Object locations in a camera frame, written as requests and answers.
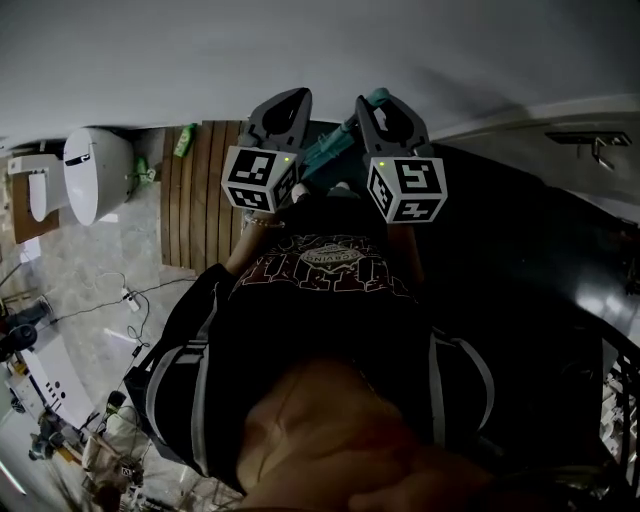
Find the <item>toilet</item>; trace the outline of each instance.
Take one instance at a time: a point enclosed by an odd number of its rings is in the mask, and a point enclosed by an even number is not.
[[[93,224],[129,198],[133,162],[131,144],[109,131],[80,128],[69,136],[64,181],[80,224]]]
[[[29,173],[29,206],[33,218],[42,222],[52,211],[69,204],[64,164],[55,155],[19,156],[9,160],[9,174]]]

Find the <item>power strip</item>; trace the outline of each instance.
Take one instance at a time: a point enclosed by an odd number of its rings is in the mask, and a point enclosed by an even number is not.
[[[140,304],[127,288],[122,288],[122,298],[134,313],[140,309]]]

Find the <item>floor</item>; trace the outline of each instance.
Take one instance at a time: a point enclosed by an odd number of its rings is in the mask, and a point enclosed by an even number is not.
[[[149,131],[136,144],[136,152],[145,154],[152,166],[160,161],[161,151],[160,130]],[[78,224],[69,208],[60,210],[60,228],[39,237],[40,256],[23,264],[8,288],[11,292],[22,286],[36,288],[61,318],[119,301],[123,286],[120,273],[126,286],[137,291],[176,279],[193,279],[191,270],[161,264],[159,208],[160,184],[156,182],[140,187],[128,203],[90,227]],[[21,256],[27,259],[27,253],[33,257],[24,245],[3,249],[0,275],[6,275]],[[190,285],[191,281],[180,281],[144,293],[150,308],[143,342],[153,345],[160,338],[169,313]],[[135,313],[125,303],[116,303],[62,319],[54,327],[62,334],[98,411],[104,410],[107,396],[119,386],[131,363],[136,346],[131,329],[140,332],[146,314],[146,303],[139,300],[141,309]],[[147,350],[143,349],[138,361]],[[215,481],[203,481],[192,470],[162,459],[153,448],[145,457],[145,467],[145,494],[167,504],[191,500],[200,510],[205,505],[202,497],[210,497],[215,489]]]

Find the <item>graphic print on shirt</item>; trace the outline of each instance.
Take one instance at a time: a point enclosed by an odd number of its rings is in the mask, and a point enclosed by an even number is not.
[[[391,275],[378,248],[363,236],[293,235],[258,259],[236,288],[275,282],[303,290],[388,291],[411,297],[402,281]]]

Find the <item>wooden slat mat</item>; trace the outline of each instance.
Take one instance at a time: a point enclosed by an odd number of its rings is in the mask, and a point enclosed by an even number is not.
[[[242,229],[220,186],[227,148],[238,141],[240,121],[204,121],[184,158],[173,155],[181,126],[166,128],[162,159],[160,230],[162,263],[198,274],[226,263]]]

